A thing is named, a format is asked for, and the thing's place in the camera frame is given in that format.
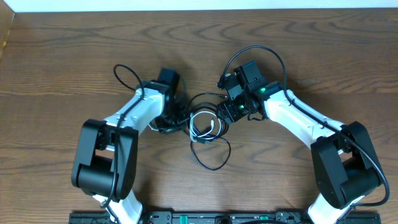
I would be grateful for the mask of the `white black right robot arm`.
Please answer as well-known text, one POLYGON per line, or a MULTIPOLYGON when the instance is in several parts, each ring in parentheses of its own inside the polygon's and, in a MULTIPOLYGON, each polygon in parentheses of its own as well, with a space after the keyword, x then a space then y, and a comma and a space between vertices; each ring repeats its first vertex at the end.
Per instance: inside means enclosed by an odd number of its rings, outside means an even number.
POLYGON ((223 74, 217 86, 228 93, 218 106, 227 123, 260 113, 310 149, 320 192, 307 210, 311 223, 341 222, 363 197, 385 183, 368 130, 361 123, 344 124, 322 115, 282 83, 269 83, 254 61, 223 74))

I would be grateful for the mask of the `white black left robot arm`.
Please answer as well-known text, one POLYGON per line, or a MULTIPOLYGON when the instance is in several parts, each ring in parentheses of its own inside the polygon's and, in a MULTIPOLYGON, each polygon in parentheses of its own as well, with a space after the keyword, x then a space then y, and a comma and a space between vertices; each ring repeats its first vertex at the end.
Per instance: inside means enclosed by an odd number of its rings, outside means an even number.
POLYGON ((101 213, 71 213, 70 223, 150 223, 132 186, 139 135, 151 126, 162 134, 182 131, 188 119, 183 97, 176 97, 180 75, 162 68, 155 80, 139 81, 133 98, 103 120, 84 122, 71 182, 99 201, 101 213))

